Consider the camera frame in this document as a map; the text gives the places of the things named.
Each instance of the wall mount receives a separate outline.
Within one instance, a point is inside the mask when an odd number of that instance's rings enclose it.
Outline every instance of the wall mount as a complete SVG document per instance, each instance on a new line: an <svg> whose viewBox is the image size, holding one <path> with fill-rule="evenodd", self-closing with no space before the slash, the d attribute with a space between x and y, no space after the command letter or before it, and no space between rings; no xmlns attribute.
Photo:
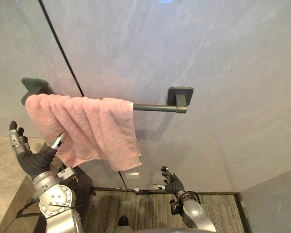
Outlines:
<svg viewBox="0 0 291 233"><path fill-rule="evenodd" d="M31 95L54 94L48 82L43 79L23 78L21 82L24 84L24 86L28 90L28 92L21 99L21 103L23 105L25 105L27 98Z"/></svg>
<svg viewBox="0 0 291 233"><path fill-rule="evenodd" d="M43 79L23 78L21 82L28 90L26 95L21 99L23 105L25 105L26 99L31 95L54 94L48 82ZM167 105L134 103L133 109L139 111L186 113L193 92L194 89L190 86L172 86L168 89Z"/></svg>

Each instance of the pink towel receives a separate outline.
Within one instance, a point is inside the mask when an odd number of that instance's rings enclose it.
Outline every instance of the pink towel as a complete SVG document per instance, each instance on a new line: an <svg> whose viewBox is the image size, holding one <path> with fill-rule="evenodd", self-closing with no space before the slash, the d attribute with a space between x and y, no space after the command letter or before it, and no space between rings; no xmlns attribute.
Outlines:
<svg viewBox="0 0 291 233"><path fill-rule="evenodd" d="M66 166L94 159L115 171L141 165L130 101L41 94L28 97L26 109L47 143L67 132L56 153Z"/></svg>

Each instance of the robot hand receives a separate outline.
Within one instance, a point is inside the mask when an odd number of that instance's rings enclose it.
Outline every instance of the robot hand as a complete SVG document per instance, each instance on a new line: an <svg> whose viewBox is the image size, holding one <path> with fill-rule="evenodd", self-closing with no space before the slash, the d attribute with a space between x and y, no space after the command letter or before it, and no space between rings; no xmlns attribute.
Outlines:
<svg viewBox="0 0 291 233"><path fill-rule="evenodd" d="M198 203L198 197L195 192L186 192L179 178L168 170L168 167L162 166L162 175L166 185L154 184L152 187L158 190L165 190L176 196L177 201L170 201L170 210L172 215L180 214L184 223L189 228L197 228L216 232L216 229L210 219L205 215L202 206Z"/></svg>
<svg viewBox="0 0 291 233"><path fill-rule="evenodd" d="M39 174L49 171L49 165L53 161L57 149L62 144L65 133L61 133L54 142L44 151L33 154L28 144L28 138L23 136L24 129L17 130L17 123L10 124L10 142L12 149L22 169L30 176L31 180Z"/></svg>
<svg viewBox="0 0 291 233"><path fill-rule="evenodd" d="M33 154L28 144L28 138L23 136L24 129L17 130L17 123L10 124L10 142L17 160L23 170L30 176L36 192L32 199L40 199L41 213L47 220L47 233L83 233L81 218L75 209L75 194L60 182L70 177L76 177L74 170L67 167L57 175L50 170L50 163L63 143L65 133L37 154Z"/></svg>
<svg viewBox="0 0 291 233"><path fill-rule="evenodd" d="M165 186L163 185L153 185L153 188L158 190L165 190L169 193L177 195L178 192L184 191L184 187L182 182L179 180L179 178L174 174L170 173L168 170L168 167L162 166L161 168L162 176L164 176L166 179L164 179L164 182L166 183Z"/></svg>

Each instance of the gray wall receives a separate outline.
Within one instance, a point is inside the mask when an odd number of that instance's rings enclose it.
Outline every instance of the gray wall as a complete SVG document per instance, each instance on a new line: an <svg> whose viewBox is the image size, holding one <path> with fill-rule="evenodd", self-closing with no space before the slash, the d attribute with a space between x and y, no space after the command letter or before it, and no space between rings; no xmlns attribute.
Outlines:
<svg viewBox="0 0 291 233"><path fill-rule="evenodd" d="M162 182L162 165L199 191L291 169L291 0L44 2L85 95L163 104L170 86L195 88L185 115L135 112L129 187Z"/></svg>
<svg viewBox="0 0 291 233"><path fill-rule="evenodd" d="M241 192L252 233L291 233L291 170Z"/></svg>
<svg viewBox="0 0 291 233"><path fill-rule="evenodd" d="M47 80L57 94L80 96L38 1L0 0L0 135L7 136L11 120L26 135L40 136L21 98L21 79Z"/></svg>

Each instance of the robot finger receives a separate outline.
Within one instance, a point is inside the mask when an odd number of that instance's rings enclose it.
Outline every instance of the robot finger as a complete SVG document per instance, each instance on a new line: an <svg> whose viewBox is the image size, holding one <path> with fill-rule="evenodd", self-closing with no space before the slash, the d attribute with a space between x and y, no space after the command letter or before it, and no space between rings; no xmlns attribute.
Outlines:
<svg viewBox="0 0 291 233"><path fill-rule="evenodd" d="M28 137L23 137L23 142L24 142L24 145L25 147L27 148L27 150L31 151L30 149L30 146L29 146L29 143L28 143Z"/></svg>
<svg viewBox="0 0 291 233"><path fill-rule="evenodd" d="M24 134L24 131L25 131L24 128L20 127L20 128L18 129L17 133L18 133L18 135L19 135L20 137L22 137L23 134Z"/></svg>
<svg viewBox="0 0 291 233"><path fill-rule="evenodd" d="M167 180L169 180L170 181L170 176L169 175L167 175L166 173L162 173L162 176L164 176Z"/></svg>

